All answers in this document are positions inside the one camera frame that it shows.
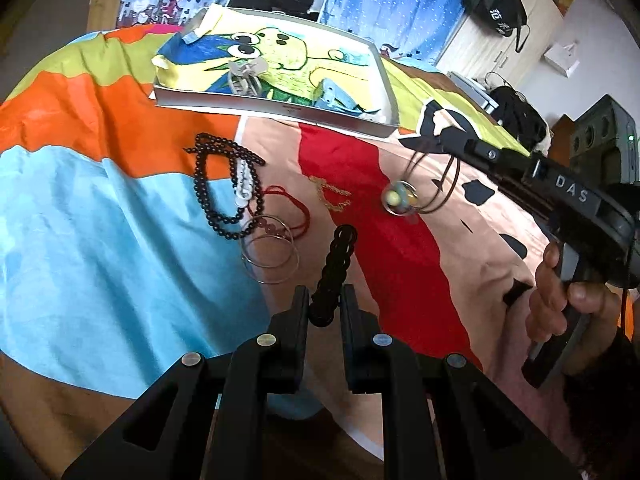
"gray hair clip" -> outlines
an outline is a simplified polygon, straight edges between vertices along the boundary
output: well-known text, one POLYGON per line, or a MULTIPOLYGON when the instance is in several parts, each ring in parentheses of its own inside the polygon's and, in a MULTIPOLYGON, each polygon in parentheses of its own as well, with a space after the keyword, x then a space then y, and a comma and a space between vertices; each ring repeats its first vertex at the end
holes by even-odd
POLYGON ((263 57, 247 61, 229 61, 228 83, 235 95, 260 97, 262 84, 258 76, 269 69, 269 64, 263 57))

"black bag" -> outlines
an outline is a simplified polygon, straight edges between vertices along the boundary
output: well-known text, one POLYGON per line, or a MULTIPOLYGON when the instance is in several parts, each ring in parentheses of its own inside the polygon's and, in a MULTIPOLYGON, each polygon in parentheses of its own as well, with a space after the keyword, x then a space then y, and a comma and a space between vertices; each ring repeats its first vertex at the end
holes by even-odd
POLYGON ((498 107, 491 112, 496 122, 530 152, 546 137, 546 123, 522 94, 511 86, 498 86, 490 94, 498 107))
POLYGON ((522 0, 462 0, 462 4, 467 12, 477 16, 485 25, 507 38, 515 30, 516 52, 522 51, 529 39, 527 34, 520 43, 520 29, 527 25, 527 11, 524 9, 522 0))

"finger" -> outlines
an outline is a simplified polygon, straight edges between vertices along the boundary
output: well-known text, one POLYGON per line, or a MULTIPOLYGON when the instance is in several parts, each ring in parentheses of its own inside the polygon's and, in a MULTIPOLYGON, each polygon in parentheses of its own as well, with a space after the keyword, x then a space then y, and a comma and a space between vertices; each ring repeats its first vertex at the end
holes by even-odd
POLYGON ((531 313, 527 316, 527 319, 525 319, 524 325, 527 328, 527 336, 532 341, 546 343, 551 338, 551 334, 539 327, 536 317, 531 313))
POLYGON ((552 309, 560 312, 566 306, 566 293, 560 278, 546 263, 536 269, 536 286, 540 296, 552 309))
POLYGON ((560 249, 556 242, 551 242, 545 248, 545 253, 542 255, 542 260, 552 269, 556 268, 558 261, 560 261, 560 249))
POLYGON ((535 318, 535 323, 545 333, 561 335, 566 330, 566 319, 561 312, 550 308, 542 297, 531 295, 529 310, 535 318))
POLYGON ((584 314, 607 322, 620 317, 620 298, 601 283, 572 283, 568 295, 570 303, 584 314))

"black sleeve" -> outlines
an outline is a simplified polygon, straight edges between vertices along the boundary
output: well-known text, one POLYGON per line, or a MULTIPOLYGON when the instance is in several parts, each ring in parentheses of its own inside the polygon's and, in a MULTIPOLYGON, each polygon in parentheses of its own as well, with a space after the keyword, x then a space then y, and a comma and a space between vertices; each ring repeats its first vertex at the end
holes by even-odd
POLYGON ((622 331, 591 367, 566 378, 564 400, 584 450, 584 468, 597 475, 607 469, 631 428, 638 428, 640 364, 622 331))

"cartoon eye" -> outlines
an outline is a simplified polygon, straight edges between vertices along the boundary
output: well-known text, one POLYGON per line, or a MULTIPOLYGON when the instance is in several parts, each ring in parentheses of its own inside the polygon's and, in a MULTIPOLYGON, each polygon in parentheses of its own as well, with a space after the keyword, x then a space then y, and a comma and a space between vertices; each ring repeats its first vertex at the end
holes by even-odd
POLYGON ((238 43, 244 43, 247 45, 255 45, 256 43, 260 43, 260 38, 255 34, 250 34, 248 32, 238 32, 231 36, 231 39, 237 41, 238 43))
POLYGON ((255 59, 260 56, 260 51, 251 45, 231 45, 226 50, 231 56, 239 59, 255 59))

